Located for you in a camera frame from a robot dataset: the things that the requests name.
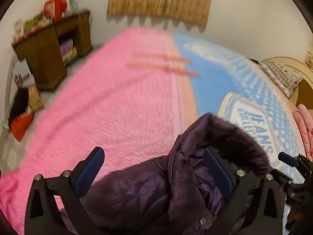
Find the pink folded quilt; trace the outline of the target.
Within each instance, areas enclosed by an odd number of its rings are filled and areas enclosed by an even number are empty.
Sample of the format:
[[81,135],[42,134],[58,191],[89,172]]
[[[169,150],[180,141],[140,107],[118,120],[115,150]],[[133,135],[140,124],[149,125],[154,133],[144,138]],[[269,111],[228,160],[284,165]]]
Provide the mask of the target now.
[[294,111],[292,115],[300,131],[306,158],[309,161],[312,161],[312,110],[308,110],[305,105],[300,104],[298,105],[298,109]]

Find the grey patterned pillow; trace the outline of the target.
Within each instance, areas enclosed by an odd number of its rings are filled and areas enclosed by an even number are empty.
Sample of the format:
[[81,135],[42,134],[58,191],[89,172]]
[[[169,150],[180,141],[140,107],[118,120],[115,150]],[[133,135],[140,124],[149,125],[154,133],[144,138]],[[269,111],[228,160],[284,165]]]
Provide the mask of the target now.
[[295,89],[303,80],[300,74],[297,74],[284,64],[267,61],[261,62],[259,65],[288,99],[292,97]]

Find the orange red bag on floor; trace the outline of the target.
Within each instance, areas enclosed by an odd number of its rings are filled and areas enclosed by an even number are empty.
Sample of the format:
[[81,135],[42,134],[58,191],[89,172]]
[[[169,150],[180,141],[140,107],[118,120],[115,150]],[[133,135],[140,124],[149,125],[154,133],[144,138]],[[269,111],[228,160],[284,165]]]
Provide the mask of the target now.
[[17,141],[21,141],[26,130],[32,124],[34,112],[18,115],[10,123],[10,131]]

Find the black bag on floor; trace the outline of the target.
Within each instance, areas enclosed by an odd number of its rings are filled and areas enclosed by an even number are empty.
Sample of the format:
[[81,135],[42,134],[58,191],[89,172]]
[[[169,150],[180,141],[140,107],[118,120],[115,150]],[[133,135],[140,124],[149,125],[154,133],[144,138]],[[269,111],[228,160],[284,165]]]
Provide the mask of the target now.
[[14,97],[13,105],[8,118],[8,126],[11,128],[12,121],[19,115],[24,114],[28,108],[29,91],[27,88],[18,88]]

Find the white printed paper bag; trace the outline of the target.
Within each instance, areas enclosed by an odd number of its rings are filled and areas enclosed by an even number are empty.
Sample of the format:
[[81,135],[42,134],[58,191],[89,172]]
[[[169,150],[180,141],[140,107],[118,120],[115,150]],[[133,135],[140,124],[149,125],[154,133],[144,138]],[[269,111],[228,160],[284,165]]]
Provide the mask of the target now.
[[18,88],[26,88],[29,85],[35,84],[26,59],[15,62],[12,76]]

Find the white greeting card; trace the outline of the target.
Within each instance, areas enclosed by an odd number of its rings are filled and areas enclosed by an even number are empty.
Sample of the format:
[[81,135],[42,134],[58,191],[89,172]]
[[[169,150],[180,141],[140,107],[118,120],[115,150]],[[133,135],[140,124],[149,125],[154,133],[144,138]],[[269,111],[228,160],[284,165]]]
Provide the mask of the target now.
[[17,20],[13,23],[14,26],[14,36],[16,39],[19,39],[24,36],[24,27],[22,19]]

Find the stacked books in desk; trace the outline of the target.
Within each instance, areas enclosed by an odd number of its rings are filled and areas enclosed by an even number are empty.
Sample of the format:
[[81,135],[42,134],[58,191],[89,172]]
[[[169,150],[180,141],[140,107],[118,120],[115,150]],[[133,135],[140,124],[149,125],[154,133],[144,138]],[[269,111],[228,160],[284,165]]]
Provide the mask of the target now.
[[69,39],[60,44],[60,52],[65,66],[68,66],[77,58],[77,49],[73,39]]

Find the pink and blue bedspread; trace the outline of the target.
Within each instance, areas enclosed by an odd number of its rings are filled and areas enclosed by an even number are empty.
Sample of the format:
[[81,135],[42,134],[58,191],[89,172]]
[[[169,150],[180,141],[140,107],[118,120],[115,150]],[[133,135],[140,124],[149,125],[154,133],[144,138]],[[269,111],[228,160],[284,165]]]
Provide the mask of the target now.
[[258,64],[184,34],[128,28],[93,53],[40,116],[20,167],[1,179],[1,210],[23,234],[35,174],[57,175],[99,146],[104,178],[167,155],[206,113],[238,126],[271,166],[303,181],[277,159],[304,148],[286,97]]

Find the colourful snack package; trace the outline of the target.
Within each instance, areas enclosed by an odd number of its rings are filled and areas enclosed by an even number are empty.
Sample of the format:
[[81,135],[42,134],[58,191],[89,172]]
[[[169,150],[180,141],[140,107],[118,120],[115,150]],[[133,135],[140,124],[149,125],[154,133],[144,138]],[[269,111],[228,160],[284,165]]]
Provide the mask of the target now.
[[31,108],[33,112],[38,111],[44,108],[43,101],[40,96],[40,92],[37,89],[35,84],[28,85],[28,106]]

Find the dark purple quilted jacket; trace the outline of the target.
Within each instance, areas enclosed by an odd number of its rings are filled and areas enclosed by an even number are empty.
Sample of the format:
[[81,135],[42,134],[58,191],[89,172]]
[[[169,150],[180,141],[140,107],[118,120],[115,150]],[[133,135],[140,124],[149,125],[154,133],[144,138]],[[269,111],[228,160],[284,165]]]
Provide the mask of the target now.
[[109,173],[80,202],[102,234],[204,234],[225,204],[204,164],[208,147],[250,176],[272,170],[248,134],[205,114],[169,154]]

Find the cream wooden headboard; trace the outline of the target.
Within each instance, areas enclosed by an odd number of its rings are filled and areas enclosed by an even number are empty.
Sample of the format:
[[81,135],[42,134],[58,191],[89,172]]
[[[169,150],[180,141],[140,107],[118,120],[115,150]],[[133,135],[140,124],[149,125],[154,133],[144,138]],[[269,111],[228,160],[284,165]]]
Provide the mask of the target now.
[[286,56],[267,58],[260,65],[292,107],[302,104],[312,110],[312,69],[308,65]]

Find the brown wooden desk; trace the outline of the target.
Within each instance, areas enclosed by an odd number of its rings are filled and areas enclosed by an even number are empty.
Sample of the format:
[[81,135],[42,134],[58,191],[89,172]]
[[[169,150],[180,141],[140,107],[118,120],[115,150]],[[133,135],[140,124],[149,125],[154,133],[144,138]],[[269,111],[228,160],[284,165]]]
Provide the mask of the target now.
[[90,10],[80,10],[12,43],[18,59],[27,61],[41,91],[55,91],[67,75],[59,42],[66,37],[73,40],[78,57],[84,57],[93,49]]

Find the red gift bag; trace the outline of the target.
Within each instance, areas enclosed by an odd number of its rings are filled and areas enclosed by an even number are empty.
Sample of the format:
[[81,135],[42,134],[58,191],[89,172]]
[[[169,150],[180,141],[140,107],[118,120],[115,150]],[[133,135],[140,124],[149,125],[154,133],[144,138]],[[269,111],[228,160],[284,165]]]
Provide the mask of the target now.
[[52,18],[53,21],[58,21],[62,18],[62,14],[66,9],[66,0],[48,0],[45,2],[43,11],[48,17]]

